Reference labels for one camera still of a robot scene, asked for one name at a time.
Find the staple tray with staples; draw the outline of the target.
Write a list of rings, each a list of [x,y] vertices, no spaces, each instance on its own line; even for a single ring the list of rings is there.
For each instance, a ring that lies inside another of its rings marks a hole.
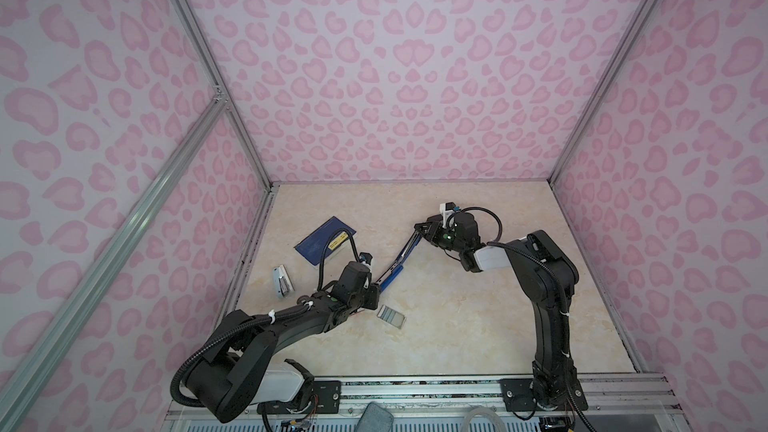
[[[392,309],[387,305],[383,305],[379,309],[377,317],[388,325],[391,325],[397,329],[401,329],[406,321],[404,314],[395,309]]]

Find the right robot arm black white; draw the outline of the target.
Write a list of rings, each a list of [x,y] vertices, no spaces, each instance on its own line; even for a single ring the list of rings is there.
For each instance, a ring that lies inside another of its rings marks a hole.
[[[477,209],[429,217],[414,226],[418,237],[457,255],[464,270],[480,273],[509,268],[532,304],[536,349],[530,397],[543,410],[566,405],[587,408],[570,347],[570,306],[579,273],[543,230],[503,242],[484,241],[473,215]]]

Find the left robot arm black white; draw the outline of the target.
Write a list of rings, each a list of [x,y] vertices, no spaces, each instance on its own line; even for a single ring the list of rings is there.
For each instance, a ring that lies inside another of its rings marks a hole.
[[[179,367],[171,379],[171,398],[228,423],[258,401],[275,353],[333,330],[360,309],[376,309],[379,296],[369,266],[351,261],[338,280],[295,306],[253,316],[235,310]]]

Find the dark blue booklet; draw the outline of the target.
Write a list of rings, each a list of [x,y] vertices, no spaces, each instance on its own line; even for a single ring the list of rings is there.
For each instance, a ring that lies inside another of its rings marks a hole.
[[[332,216],[299,241],[294,250],[313,267],[318,268],[322,253],[331,257],[337,248],[349,241],[356,230],[336,216]]]

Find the small white clip object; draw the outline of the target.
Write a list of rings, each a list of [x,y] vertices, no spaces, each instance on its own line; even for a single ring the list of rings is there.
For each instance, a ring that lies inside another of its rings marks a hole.
[[[278,298],[286,298],[295,291],[284,265],[275,267],[272,274],[275,293]]]

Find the grey cloth pad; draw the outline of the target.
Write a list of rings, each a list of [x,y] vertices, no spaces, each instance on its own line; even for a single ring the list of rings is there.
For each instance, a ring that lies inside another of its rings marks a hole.
[[[371,402],[360,416],[355,432],[392,432],[393,425],[393,415],[381,405]]]

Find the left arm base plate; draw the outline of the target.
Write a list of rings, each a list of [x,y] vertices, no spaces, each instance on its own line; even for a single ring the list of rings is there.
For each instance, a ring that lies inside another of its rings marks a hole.
[[[338,380],[314,381],[304,386],[298,395],[288,402],[266,402],[258,404],[259,414],[268,415],[307,415],[310,412],[320,415],[337,414],[340,409],[342,383]]]

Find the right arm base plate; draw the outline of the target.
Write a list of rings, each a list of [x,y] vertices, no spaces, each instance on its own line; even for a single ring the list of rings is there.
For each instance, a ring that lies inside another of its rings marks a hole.
[[[589,409],[586,393],[578,379],[568,383],[557,379],[553,386],[531,377],[504,378],[499,381],[507,412],[565,412],[573,406],[582,412]]]

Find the aluminium front rail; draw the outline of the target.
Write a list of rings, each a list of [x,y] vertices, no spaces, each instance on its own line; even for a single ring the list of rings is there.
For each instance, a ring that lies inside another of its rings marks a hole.
[[[507,412],[499,381],[521,375],[322,377],[342,383],[337,414],[268,415],[275,431],[355,431],[375,402],[393,431],[687,431],[690,425],[666,378],[654,373],[587,373],[589,409],[577,413]]]

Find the aluminium corner frame post left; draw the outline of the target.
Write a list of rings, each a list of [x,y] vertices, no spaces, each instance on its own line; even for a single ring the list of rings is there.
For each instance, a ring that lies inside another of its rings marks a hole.
[[[169,2],[189,37],[192,48],[198,55],[209,82],[216,92],[216,97],[224,103],[224,111],[235,130],[238,140],[245,150],[246,158],[257,173],[262,186],[267,191],[271,190],[273,183],[266,173],[262,160],[258,155],[255,143],[248,132],[246,123],[234,102],[230,88],[228,87],[221,68],[213,54],[213,49],[205,35],[203,27],[193,10],[191,1],[169,0]]]

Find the aluminium corner frame post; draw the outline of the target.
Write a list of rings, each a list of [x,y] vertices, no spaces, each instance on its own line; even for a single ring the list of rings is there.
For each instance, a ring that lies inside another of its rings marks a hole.
[[[213,54],[213,49],[205,35],[203,27],[193,10],[191,1],[169,0],[169,2],[189,37],[192,48],[198,55],[209,82],[216,92],[216,97],[224,103],[224,111],[235,130],[238,140],[245,150],[246,158],[257,173],[262,186],[267,191],[271,190],[273,183],[266,173],[262,160],[258,155],[255,143],[248,132],[246,123],[234,102],[230,88],[228,87],[221,68]]]
[[[662,2],[663,0],[639,1],[625,31],[620,36],[620,40],[618,41],[610,60],[607,62],[605,70],[599,77],[593,93],[587,100],[574,129],[569,135],[552,173],[547,179],[551,188],[554,188],[558,181],[564,176],[565,169],[576,154],[578,145],[585,137],[591,122],[600,111],[608,92],[619,78],[623,67],[628,62],[644,29],[647,27]]]

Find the aluminium diagonal frame bar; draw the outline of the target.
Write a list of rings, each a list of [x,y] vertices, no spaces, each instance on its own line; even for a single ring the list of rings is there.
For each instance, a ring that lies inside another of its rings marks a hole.
[[[84,278],[54,315],[1,392],[1,429],[15,431],[37,401],[60,362],[127,264],[149,226],[225,112],[214,99],[136,202]]]

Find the aluminium corner frame post right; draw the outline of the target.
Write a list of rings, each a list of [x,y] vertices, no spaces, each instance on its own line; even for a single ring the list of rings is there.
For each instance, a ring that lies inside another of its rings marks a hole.
[[[551,188],[554,188],[558,181],[564,176],[565,169],[576,154],[578,145],[585,137],[591,122],[600,111],[608,92],[619,78],[623,67],[628,62],[644,29],[647,27],[662,2],[663,0],[639,1],[625,31],[620,36],[620,40],[618,41],[610,60],[607,62],[605,70],[599,77],[593,93],[587,100],[574,129],[569,135],[552,173],[547,179]]]

